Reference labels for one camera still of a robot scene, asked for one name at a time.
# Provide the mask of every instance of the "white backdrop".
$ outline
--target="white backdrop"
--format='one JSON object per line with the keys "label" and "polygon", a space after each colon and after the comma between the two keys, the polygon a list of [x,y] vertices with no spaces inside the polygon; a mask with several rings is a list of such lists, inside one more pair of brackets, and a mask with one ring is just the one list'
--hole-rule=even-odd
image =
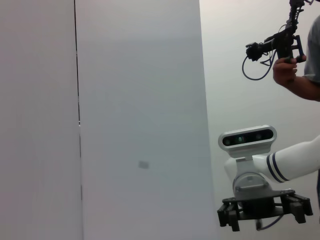
{"label": "white backdrop", "polygon": [[84,240],[212,240],[198,0],[77,0]]}
{"label": "white backdrop", "polygon": [[[320,13],[320,3],[304,9],[297,33],[306,51],[308,31]],[[300,99],[278,86],[273,82],[272,73],[254,82],[246,79],[241,71],[245,45],[263,42],[278,32],[288,19],[289,0],[200,0],[200,11],[214,202],[219,207],[222,199],[233,195],[232,183],[224,172],[228,155],[218,146],[219,135],[230,130],[271,125],[278,133],[272,147],[272,151],[277,151],[320,134],[320,104]],[[258,63],[248,62],[245,66],[252,77],[260,77],[266,71],[266,67]],[[298,74],[303,74],[303,68],[304,64],[300,64]],[[247,221],[240,224],[240,233],[222,228],[221,239],[319,239],[316,185],[316,173],[272,185],[278,190],[292,188],[311,198],[314,216],[307,217],[307,224],[297,224],[289,215],[269,230],[256,232],[254,221]]]}
{"label": "white backdrop", "polygon": [[0,239],[81,240],[73,0],[0,1]]}

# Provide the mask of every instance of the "black cable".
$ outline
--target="black cable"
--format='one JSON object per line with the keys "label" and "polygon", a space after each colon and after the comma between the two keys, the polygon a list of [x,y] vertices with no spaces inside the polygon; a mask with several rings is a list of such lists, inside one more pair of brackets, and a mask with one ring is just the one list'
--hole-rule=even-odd
{"label": "black cable", "polygon": [[283,215],[280,215],[276,220],[274,220],[272,223],[270,223],[269,225],[267,226],[264,226],[264,227],[260,227],[260,228],[257,228],[256,230],[257,231],[261,231],[261,230],[266,230],[270,227],[272,227],[273,225],[275,225],[277,222],[279,222],[279,220],[283,217]]}
{"label": "black cable", "polygon": [[286,25],[287,25],[287,24],[283,24],[283,25],[280,27],[278,33],[280,33],[280,30],[281,30],[284,26],[286,26]]}
{"label": "black cable", "polygon": [[264,60],[264,61],[261,61],[260,63],[261,63],[262,65],[265,65],[265,66],[267,66],[267,67],[270,67],[270,65],[271,65],[271,60],[272,60],[272,56],[273,56],[273,55],[274,55],[274,52],[273,52],[273,51],[268,52],[268,53],[266,54],[266,56],[270,56],[269,59]]}
{"label": "black cable", "polygon": [[270,62],[269,69],[266,71],[265,75],[263,75],[263,76],[260,77],[260,78],[251,78],[251,77],[249,77],[249,76],[246,75],[246,73],[245,73],[245,62],[246,62],[246,60],[248,59],[248,56],[246,56],[245,59],[244,59],[244,61],[243,61],[243,63],[242,63],[242,73],[243,73],[243,75],[244,75],[247,79],[252,80],[252,81],[259,81],[259,80],[263,79],[264,77],[266,77],[266,76],[268,75],[268,73],[270,72],[271,68],[272,68],[272,65],[273,65],[274,60],[275,60],[276,52],[277,52],[277,51],[274,51],[274,53],[273,53],[273,57],[272,57],[272,60],[271,60],[271,62]]}

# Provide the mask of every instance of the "person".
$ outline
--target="person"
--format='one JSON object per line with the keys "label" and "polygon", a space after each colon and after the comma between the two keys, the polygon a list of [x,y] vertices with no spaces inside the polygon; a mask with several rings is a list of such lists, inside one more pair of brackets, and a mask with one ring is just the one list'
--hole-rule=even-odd
{"label": "person", "polygon": [[[297,60],[285,63],[278,59],[273,66],[274,81],[300,98],[320,102],[320,16],[312,24],[307,38],[307,54],[304,75],[297,76]],[[318,204],[320,207],[320,170],[317,180]]]}

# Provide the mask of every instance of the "hand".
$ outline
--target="hand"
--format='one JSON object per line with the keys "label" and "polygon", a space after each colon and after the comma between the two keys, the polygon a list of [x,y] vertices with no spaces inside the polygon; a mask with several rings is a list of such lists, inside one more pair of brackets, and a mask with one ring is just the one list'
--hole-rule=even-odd
{"label": "hand", "polygon": [[292,58],[291,63],[285,63],[285,60],[285,58],[278,59],[273,66],[273,79],[281,86],[292,83],[297,73],[297,60]]}

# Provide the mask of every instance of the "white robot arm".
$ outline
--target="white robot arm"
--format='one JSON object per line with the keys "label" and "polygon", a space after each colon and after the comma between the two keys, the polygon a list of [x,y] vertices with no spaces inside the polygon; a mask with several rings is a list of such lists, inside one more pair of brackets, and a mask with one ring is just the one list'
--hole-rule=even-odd
{"label": "white robot arm", "polygon": [[[276,183],[284,183],[320,169],[320,136],[266,155],[252,156],[257,171]],[[225,171],[233,181],[237,175],[237,163],[230,158]]]}
{"label": "white robot arm", "polygon": [[[256,220],[260,231],[270,227],[262,227],[261,219],[279,216],[276,223],[283,215],[293,214],[302,224],[306,222],[305,215],[313,215],[309,198],[297,195],[293,189],[273,190],[262,175],[284,183],[320,169],[320,136],[262,155],[270,152],[276,139],[277,131],[268,125],[225,132],[219,137],[220,148],[231,157],[224,168],[234,193],[234,197],[222,200],[217,211],[221,227],[230,225],[237,232],[238,221]],[[276,203],[275,198],[280,198],[281,203]]]}

